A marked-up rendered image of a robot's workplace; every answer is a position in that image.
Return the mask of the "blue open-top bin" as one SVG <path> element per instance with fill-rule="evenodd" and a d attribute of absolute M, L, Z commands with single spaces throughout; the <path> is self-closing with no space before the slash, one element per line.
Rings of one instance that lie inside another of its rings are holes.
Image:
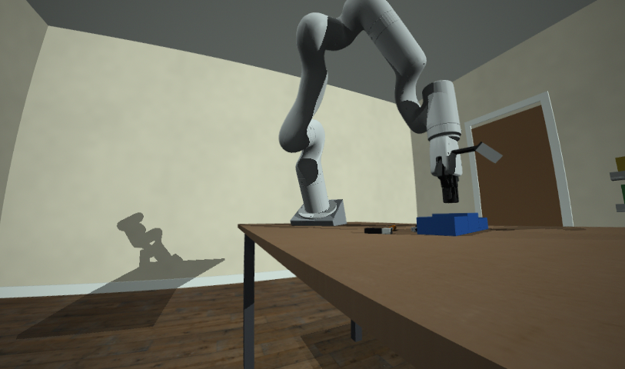
<path fill-rule="evenodd" d="M 432 214 L 417 217 L 417 234 L 458 236 L 488 229 L 487 218 L 478 213 Z"/>

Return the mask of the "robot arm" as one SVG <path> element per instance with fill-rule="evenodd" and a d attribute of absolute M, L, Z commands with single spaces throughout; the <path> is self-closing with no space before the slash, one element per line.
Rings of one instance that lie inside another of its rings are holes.
<path fill-rule="evenodd" d="M 296 34 L 302 67 L 298 96 L 279 132 L 279 143 L 285 151 L 301 151 L 295 168 L 304 202 L 298 213 L 305 219 L 324 218 L 337 208 L 336 202 L 327 197 L 321 166 L 324 128 L 312 119 L 327 86 L 325 49 L 346 48 L 363 30 L 395 72 L 396 106 L 408 127 L 417 134 L 427 132 L 428 141 L 441 135 L 461 136 L 451 81 L 427 85 L 420 106 L 415 89 L 427 59 L 387 0 L 347 0 L 338 18 L 316 12 L 305 15 Z"/>

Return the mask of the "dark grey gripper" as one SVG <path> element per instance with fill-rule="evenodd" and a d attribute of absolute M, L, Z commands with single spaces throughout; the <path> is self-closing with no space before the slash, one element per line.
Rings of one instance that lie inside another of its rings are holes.
<path fill-rule="evenodd" d="M 440 179 L 444 203 L 459 202 L 457 180 L 462 175 L 462 164 L 460 154 L 452 153 L 459 149 L 459 140 L 459 135 L 441 135 L 430 142 L 431 174 Z"/>

